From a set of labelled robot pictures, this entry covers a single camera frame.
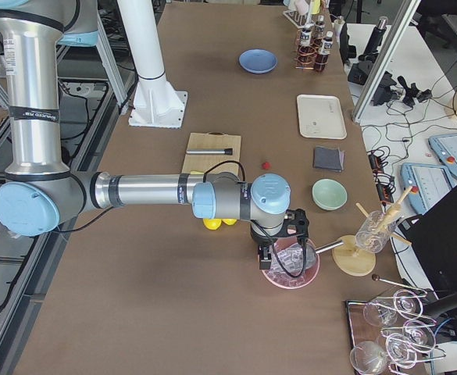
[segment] black chair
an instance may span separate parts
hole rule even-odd
[[[448,36],[439,30],[437,18],[444,14],[457,16],[457,0],[422,0],[416,11],[421,15],[417,30],[419,30],[422,37],[425,37],[426,32],[432,33],[446,41],[445,45],[449,46],[451,41]]]

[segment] label on robot arm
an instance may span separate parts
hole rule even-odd
[[[16,75],[16,46],[13,39],[4,39],[4,62],[6,76]]]

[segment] blue bowl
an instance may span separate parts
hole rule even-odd
[[[249,73],[271,72],[277,66],[277,57],[265,49],[249,49],[240,55],[238,62]]]

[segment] bottle of dark liquid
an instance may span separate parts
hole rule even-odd
[[[311,47],[312,38],[312,23],[307,23],[301,30],[299,35],[299,46],[298,46],[298,66],[301,68],[311,68],[314,54]]]
[[[315,65],[313,69],[317,72],[321,72],[325,69],[327,60],[329,59],[330,49],[332,48],[332,31],[327,31],[324,39],[322,39],[322,45],[315,58]]]
[[[325,22],[323,21],[323,16],[320,15],[315,23],[315,29],[313,30],[312,35],[312,46],[315,47],[315,49],[318,49],[321,46],[324,31]]]

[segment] blue cable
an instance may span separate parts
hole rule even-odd
[[[437,327],[436,330],[434,330],[434,337],[435,337],[435,340],[437,339],[437,334],[438,332],[440,331],[440,329],[445,325],[447,324],[448,322],[450,322],[452,319],[454,318],[447,318],[446,320],[444,320],[443,322],[440,323],[440,325]],[[430,354],[430,359],[433,358],[433,351],[431,351],[431,354]],[[431,368],[431,375],[434,375],[434,367],[433,367],[433,361],[430,361],[430,368]]]

